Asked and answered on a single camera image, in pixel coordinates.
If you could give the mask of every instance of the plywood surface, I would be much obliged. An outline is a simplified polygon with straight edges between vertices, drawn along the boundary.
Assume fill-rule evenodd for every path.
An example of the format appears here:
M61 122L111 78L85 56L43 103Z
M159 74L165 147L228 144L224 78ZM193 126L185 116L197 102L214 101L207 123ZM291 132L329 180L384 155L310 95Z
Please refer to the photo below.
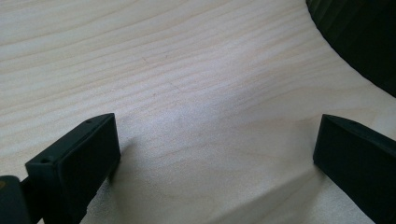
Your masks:
M116 114L82 223L371 223L312 164L321 114L396 139L396 100L303 0L1 1L0 175Z

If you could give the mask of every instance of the wooden table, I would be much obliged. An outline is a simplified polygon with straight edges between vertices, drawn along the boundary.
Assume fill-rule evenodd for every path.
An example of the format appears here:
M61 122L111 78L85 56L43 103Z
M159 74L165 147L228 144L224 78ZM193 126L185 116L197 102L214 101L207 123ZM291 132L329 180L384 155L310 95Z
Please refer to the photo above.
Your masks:
M0 175L116 114L82 223L371 223L312 162L323 113L396 139L396 100L304 0L2 1Z

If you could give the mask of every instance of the black object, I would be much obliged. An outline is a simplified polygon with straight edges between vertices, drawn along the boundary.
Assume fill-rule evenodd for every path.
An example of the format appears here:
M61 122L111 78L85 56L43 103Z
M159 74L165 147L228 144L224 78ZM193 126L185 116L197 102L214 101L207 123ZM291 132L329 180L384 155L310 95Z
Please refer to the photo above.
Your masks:
M376 86L396 97L396 1L306 0L333 49Z
M396 223L396 142L323 115L314 163L375 223Z
M36 155L29 176L0 176L0 223L79 223L120 161L114 114L87 119Z

